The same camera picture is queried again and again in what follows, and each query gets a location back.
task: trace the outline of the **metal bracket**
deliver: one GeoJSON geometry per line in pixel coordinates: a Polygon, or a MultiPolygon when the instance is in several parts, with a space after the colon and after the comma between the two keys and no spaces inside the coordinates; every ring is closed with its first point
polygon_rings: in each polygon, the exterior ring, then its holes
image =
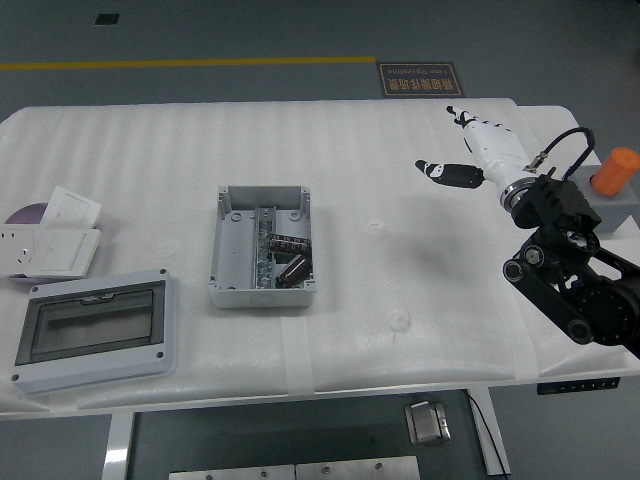
{"type": "Polygon", "coordinates": [[[126,480],[134,416],[133,412],[111,415],[111,428],[109,429],[102,480],[126,480]]]}
{"type": "Polygon", "coordinates": [[[442,404],[421,402],[405,407],[404,413],[413,445],[439,445],[451,440],[442,404]]]}

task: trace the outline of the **electrical socket panel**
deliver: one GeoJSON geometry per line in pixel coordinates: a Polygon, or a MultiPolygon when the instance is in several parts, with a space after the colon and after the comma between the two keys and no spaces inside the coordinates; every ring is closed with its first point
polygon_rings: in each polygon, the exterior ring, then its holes
{"type": "Polygon", "coordinates": [[[87,274],[98,247],[102,206],[56,187],[39,224],[0,228],[0,276],[74,279],[87,274]]]}
{"type": "Polygon", "coordinates": [[[0,275],[82,278],[99,240],[95,229],[6,225],[0,228],[0,275]]]}

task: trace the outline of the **tape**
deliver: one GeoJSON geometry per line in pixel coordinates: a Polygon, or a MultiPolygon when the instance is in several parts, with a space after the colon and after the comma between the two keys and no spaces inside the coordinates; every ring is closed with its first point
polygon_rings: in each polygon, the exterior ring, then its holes
{"type": "Polygon", "coordinates": [[[313,395],[315,385],[309,351],[307,317],[280,317],[280,322],[289,395],[313,395]]]}

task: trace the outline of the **open electrical enclosure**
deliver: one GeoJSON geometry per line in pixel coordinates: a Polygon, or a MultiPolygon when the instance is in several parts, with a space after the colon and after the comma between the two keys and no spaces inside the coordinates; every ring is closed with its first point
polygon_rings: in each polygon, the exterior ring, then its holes
{"type": "Polygon", "coordinates": [[[221,308],[309,306],[316,291],[311,258],[311,194],[302,186],[218,189],[209,292],[221,308]],[[295,255],[274,252],[273,236],[308,243],[302,276],[279,282],[295,255]]]}

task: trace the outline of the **black capacitor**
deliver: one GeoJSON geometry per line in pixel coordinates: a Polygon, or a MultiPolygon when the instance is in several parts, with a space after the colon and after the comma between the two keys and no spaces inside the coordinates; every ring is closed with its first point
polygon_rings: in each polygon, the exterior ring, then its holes
{"type": "Polygon", "coordinates": [[[289,235],[271,234],[269,251],[274,253],[301,253],[311,255],[311,240],[289,235]]]}
{"type": "Polygon", "coordinates": [[[276,277],[276,283],[284,288],[291,288],[304,280],[311,271],[311,258],[306,255],[296,255],[276,277]]]}

